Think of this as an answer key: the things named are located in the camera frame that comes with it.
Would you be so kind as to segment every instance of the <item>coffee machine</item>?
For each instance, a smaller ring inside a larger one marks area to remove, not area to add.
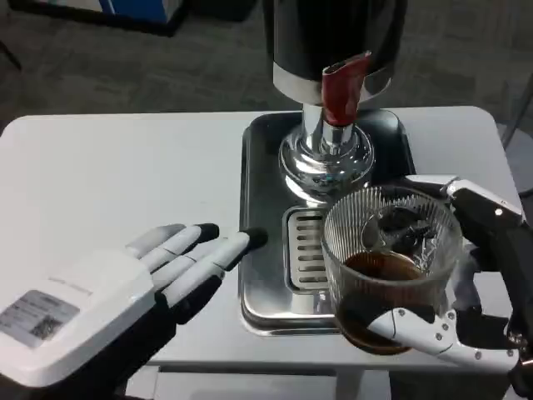
[[[247,326],[335,332],[320,246],[322,207],[346,190],[415,173],[401,122],[360,110],[391,84],[407,0],[264,0],[268,72],[301,112],[243,137],[241,226],[269,243],[240,266]]]

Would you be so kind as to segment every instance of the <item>gray carpet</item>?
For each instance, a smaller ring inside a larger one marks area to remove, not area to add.
[[[396,79],[371,105],[473,104],[505,123],[533,72],[532,15],[531,0],[411,0]],[[24,67],[0,55],[0,128],[28,114],[297,108],[267,78],[259,9],[240,24],[190,16],[171,38],[11,12],[0,39]],[[475,375],[391,381],[404,399],[496,399],[506,388]]]

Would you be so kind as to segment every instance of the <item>coffee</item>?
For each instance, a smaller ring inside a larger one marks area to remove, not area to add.
[[[362,252],[348,258],[344,265],[369,278],[383,281],[410,281],[422,276],[408,257],[387,252]]]
[[[365,252],[356,254],[345,261],[345,265],[369,278],[386,281],[408,281],[422,276],[415,264],[407,257],[391,253]],[[392,355],[403,353],[409,350],[396,342],[385,339],[363,327],[357,322],[357,313],[361,312],[361,297],[358,296],[361,287],[355,287],[342,297],[341,303],[336,311],[336,322],[342,334],[348,341],[366,352],[379,355]],[[400,289],[393,287],[369,285],[365,291],[381,298],[388,298],[392,303],[399,303],[403,300]]]

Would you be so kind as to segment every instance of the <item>label sticker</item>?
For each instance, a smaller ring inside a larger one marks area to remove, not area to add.
[[[0,332],[30,348],[50,340],[79,308],[49,294],[31,290],[0,314]]]

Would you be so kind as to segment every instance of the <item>drip tray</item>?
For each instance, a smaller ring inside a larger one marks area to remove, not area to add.
[[[260,335],[338,332],[320,244],[324,209],[294,196],[279,171],[281,141],[300,124],[300,112],[266,114],[252,122],[242,140],[241,229],[262,227],[269,237],[239,265],[243,321]],[[415,172],[396,115],[361,111],[357,124],[380,160],[372,183]]]
[[[296,290],[327,289],[326,266],[320,244],[321,210],[294,207],[287,210],[283,221],[287,232],[284,245],[289,282]]]

